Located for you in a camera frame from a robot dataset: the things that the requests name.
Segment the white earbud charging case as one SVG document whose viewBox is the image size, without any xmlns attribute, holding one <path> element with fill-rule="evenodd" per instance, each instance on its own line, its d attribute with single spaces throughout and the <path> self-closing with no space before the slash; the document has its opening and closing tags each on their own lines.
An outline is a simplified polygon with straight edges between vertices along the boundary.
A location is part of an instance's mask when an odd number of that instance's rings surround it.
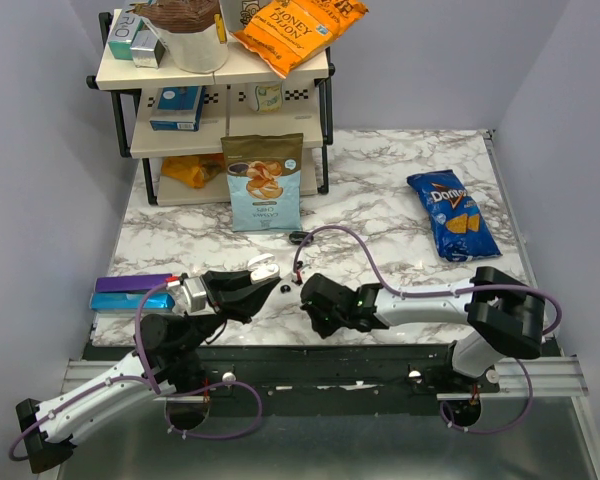
<svg viewBox="0 0 600 480">
<path fill-rule="evenodd" d="M 247 270 L 250 272 L 252 284 L 278 278 L 280 275 L 280 267 L 276 263 L 276 258 L 270 253 L 261 254 L 250 259 L 247 263 Z"/>
</svg>

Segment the black marbled charging case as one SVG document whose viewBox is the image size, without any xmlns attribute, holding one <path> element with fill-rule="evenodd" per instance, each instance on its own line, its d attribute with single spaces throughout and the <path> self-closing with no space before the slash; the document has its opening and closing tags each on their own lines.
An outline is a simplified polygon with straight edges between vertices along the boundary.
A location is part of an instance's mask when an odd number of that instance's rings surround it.
<svg viewBox="0 0 600 480">
<path fill-rule="evenodd" d="M 308 235 L 309 235 L 308 232 L 293 231 L 288 235 L 288 239 L 291 244 L 300 245 Z"/>
</svg>

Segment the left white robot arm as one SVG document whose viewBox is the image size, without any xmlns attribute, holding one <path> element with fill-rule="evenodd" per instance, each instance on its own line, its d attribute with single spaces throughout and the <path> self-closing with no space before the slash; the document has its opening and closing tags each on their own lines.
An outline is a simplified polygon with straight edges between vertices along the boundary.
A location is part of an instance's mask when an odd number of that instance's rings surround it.
<svg viewBox="0 0 600 480">
<path fill-rule="evenodd" d="M 248 324 L 279 284 L 277 265 L 201 276 L 169 276 L 140 299 L 134 316 L 134 349 L 98 376 L 47 401 L 25 399 L 16 407 L 21 433 L 8 450 L 34 474 L 68 460 L 77 445 L 117 415 L 144 402 L 163 399 L 172 431 L 193 435 L 205 415 L 174 400 L 241 387 L 224 374 L 212 382 L 197 350 L 230 321 Z"/>
</svg>

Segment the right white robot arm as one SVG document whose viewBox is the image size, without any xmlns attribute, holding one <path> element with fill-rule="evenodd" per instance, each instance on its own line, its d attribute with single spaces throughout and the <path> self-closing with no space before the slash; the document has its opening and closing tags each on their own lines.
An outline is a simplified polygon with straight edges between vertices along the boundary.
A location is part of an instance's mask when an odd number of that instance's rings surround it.
<svg viewBox="0 0 600 480">
<path fill-rule="evenodd" d="M 369 332 L 411 323 L 466 325 L 467 337 L 454 341 L 440 379 L 460 392 L 503 358 L 541 356 L 545 299 L 537 291 L 492 267 L 480 267 L 454 284 L 402 291 L 380 283 L 355 290 L 322 274 L 304 284 L 301 309 L 321 338 L 341 328 Z"/>
</svg>

